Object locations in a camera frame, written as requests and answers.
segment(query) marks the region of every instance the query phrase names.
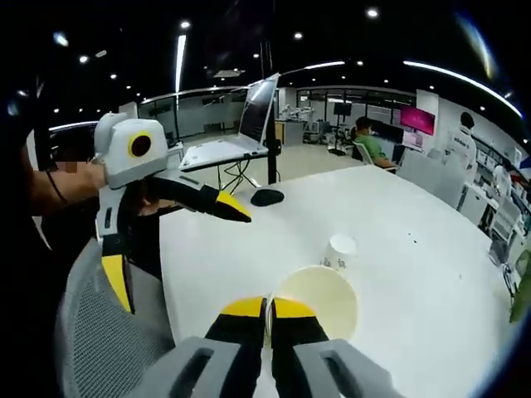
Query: man in green shirt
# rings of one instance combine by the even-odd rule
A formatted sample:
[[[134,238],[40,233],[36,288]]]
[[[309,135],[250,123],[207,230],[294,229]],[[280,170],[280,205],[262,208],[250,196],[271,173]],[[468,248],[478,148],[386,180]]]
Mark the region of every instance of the man in green shirt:
[[[362,143],[367,149],[368,155],[373,160],[373,163],[381,168],[396,167],[397,165],[391,162],[385,153],[382,152],[382,148],[377,139],[372,137],[371,134],[371,121],[362,116],[356,120],[356,128],[354,139],[355,143]]]

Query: ceiling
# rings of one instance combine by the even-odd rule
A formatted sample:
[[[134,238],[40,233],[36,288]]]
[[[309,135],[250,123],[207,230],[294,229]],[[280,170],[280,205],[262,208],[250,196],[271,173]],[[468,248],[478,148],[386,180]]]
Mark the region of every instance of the ceiling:
[[[521,67],[524,44],[518,40],[526,23],[524,13],[506,2],[504,9],[496,10],[474,2],[460,8],[432,3],[374,1],[347,6],[327,0],[312,2],[311,7],[300,0],[210,0],[180,2],[178,7],[144,4],[126,11],[111,6],[62,7],[31,16],[24,9],[11,8],[0,22],[2,35],[8,37],[4,38],[7,58],[13,60],[9,73],[38,70],[45,81],[41,106],[49,126],[97,119],[131,100],[173,92],[177,40],[186,34],[181,90],[259,80],[263,58],[253,54],[261,53],[261,43],[267,41],[273,71],[346,62],[285,75],[280,85],[373,85],[413,93],[433,85],[437,94],[484,114],[519,142],[531,138],[522,119],[484,91],[402,63],[425,62],[466,75],[502,95],[512,92],[511,103],[529,114],[531,95],[521,90],[529,87]],[[378,18],[368,18],[370,7],[378,10]],[[480,56],[457,24],[457,13],[480,30],[494,54],[497,74],[487,76]],[[179,26],[185,20],[191,23],[186,31]],[[58,46],[54,32],[63,32],[69,45]],[[295,32],[302,33],[301,40],[294,39]],[[106,55],[97,58],[95,54],[103,50]],[[80,63],[83,55],[89,57],[85,64]],[[244,72],[224,81],[214,77],[219,70],[235,68]]]

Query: pink screen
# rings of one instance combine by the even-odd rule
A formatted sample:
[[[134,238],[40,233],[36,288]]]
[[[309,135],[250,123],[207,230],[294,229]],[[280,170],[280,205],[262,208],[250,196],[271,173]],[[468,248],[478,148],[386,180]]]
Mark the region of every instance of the pink screen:
[[[435,115],[428,114],[413,106],[404,106],[401,109],[400,124],[421,130],[423,133],[433,135]]]

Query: paper cup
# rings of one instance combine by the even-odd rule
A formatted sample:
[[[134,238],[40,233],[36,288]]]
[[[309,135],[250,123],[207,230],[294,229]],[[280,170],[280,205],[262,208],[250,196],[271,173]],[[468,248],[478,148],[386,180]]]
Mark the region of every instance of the paper cup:
[[[340,271],[351,264],[357,253],[356,240],[350,236],[336,234],[330,238],[326,245],[320,264]]]
[[[295,271],[270,296],[265,313],[266,336],[271,335],[273,298],[304,303],[314,310],[329,339],[350,340],[358,320],[358,300],[350,283],[336,270],[312,265]]]

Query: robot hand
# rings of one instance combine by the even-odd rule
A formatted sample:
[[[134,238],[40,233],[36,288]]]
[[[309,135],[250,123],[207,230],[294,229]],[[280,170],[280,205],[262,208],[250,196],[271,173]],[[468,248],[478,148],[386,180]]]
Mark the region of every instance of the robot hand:
[[[139,181],[144,181],[156,197],[177,201],[191,211],[242,222],[251,222],[251,217],[230,194],[177,169],[167,169],[168,145],[163,126],[156,120],[106,114],[95,128],[94,140],[96,156],[105,166],[109,183],[100,190],[96,216],[102,265],[119,301],[134,313],[125,237],[131,219],[139,211],[134,189]]]

